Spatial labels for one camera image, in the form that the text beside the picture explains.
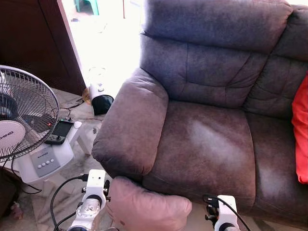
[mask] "sofa armrest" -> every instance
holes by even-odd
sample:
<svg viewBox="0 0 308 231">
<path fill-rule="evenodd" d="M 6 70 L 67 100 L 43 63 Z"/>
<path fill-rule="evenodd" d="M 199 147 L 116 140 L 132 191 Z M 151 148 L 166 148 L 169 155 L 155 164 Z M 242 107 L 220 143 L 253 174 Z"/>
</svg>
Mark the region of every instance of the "sofa armrest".
<svg viewBox="0 0 308 231">
<path fill-rule="evenodd" d="M 163 86 L 137 69 L 121 87 L 94 141 L 92 155 L 111 177 L 140 181 L 154 164 L 168 107 Z"/>
</svg>

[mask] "sofa backrest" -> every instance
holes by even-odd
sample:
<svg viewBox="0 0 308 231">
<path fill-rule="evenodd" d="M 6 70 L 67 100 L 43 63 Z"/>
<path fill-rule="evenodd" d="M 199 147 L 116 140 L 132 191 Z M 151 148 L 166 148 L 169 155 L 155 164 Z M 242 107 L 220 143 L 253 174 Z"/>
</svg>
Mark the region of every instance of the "sofa backrest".
<svg viewBox="0 0 308 231">
<path fill-rule="evenodd" d="M 147 0 L 140 66 L 172 99 L 289 118 L 307 17 L 283 0 Z"/>
</svg>

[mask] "brown leather sofa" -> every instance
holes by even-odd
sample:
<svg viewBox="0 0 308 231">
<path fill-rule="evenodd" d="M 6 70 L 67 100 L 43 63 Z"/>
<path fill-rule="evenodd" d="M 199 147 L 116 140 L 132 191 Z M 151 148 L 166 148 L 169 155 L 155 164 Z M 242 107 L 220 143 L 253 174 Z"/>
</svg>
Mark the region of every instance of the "brown leather sofa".
<svg viewBox="0 0 308 231">
<path fill-rule="evenodd" d="M 92 154 L 112 176 L 308 229 L 291 103 L 308 66 L 308 7 L 283 0 L 148 0 L 141 63 Z"/>
</svg>

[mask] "red pillow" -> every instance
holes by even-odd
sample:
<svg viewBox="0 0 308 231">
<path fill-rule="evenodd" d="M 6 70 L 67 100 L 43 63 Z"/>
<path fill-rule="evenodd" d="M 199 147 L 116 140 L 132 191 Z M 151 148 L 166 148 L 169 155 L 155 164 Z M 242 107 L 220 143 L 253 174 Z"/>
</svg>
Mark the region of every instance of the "red pillow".
<svg viewBox="0 0 308 231">
<path fill-rule="evenodd" d="M 298 181 L 308 184 L 308 71 L 292 103 Z"/>
</svg>

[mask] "stool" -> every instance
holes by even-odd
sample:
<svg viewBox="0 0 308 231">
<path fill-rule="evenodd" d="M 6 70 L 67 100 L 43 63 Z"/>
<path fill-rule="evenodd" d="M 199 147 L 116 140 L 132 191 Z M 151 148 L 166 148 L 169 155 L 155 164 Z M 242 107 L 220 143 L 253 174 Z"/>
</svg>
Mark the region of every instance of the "stool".
<svg viewBox="0 0 308 231">
<path fill-rule="evenodd" d="M 90 2 L 92 10 L 93 10 L 93 14 L 94 15 L 99 15 L 97 0 L 86 0 L 86 1 Z M 76 4 L 76 7 L 77 7 L 77 12 L 80 12 L 79 2 L 80 2 L 80 0 L 75 0 L 75 4 Z"/>
</svg>

